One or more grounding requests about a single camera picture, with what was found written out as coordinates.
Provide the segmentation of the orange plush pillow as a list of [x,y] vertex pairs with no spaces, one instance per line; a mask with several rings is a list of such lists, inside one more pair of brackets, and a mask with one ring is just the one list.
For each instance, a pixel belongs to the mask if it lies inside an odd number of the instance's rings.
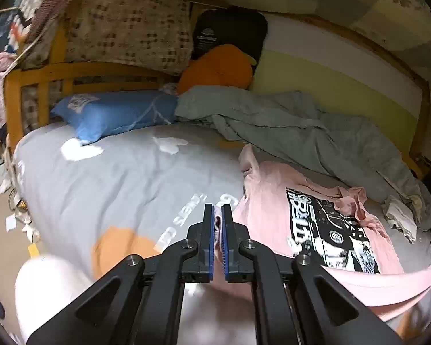
[[249,88],[253,79],[250,57],[234,45],[214,47],[183,71],[176,86],[182,94],[194,86]]

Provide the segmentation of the pink printed t-shirt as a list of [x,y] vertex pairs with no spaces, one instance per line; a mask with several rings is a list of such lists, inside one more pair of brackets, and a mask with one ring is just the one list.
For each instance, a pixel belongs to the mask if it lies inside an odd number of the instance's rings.
[[256,242],[293,258],[310,251],[344,288],[383,321],[411,309],[431,313],[431,246],[409,241],[369,203],[362,188],[328,188],[290,165],[239,156],[244,194],[233,219]]

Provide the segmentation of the grey-green duvet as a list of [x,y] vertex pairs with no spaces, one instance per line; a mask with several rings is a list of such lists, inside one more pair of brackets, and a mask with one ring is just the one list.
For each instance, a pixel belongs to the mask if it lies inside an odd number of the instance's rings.
[[376,202],[394,196],[431,228],[431,194],[416,179],[396,146],[368,118],[329,113],[306,93],[258,96],[236,87],[195,86],[180,95],[175,115],[244,140],[265,152],[362,187]]

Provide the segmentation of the folded white garment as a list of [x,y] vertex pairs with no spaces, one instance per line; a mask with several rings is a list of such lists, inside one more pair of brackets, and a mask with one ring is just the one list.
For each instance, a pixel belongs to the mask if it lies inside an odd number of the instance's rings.
[[414,244],[417,241],[417,225],[410,208],[390,195],[383,202],[382,209],[390,228],[401,232],[409,243]]

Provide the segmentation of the blue pillow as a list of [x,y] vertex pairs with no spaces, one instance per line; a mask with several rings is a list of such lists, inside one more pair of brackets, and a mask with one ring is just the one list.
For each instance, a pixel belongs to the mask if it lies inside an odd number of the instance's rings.
[[74,130],[83,145],[101,138],[174,122],[177,96],[159,90],[77,93],[51,110]]

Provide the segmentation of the green white wall pad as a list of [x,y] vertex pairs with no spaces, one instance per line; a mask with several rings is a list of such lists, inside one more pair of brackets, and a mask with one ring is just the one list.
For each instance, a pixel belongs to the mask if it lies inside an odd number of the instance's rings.
[[266,15],[264,42],[251,91],[270,96],[299,90],[325,111],[362,115],[408,153],[421,89],[385,60],[342,38],[289,17]]

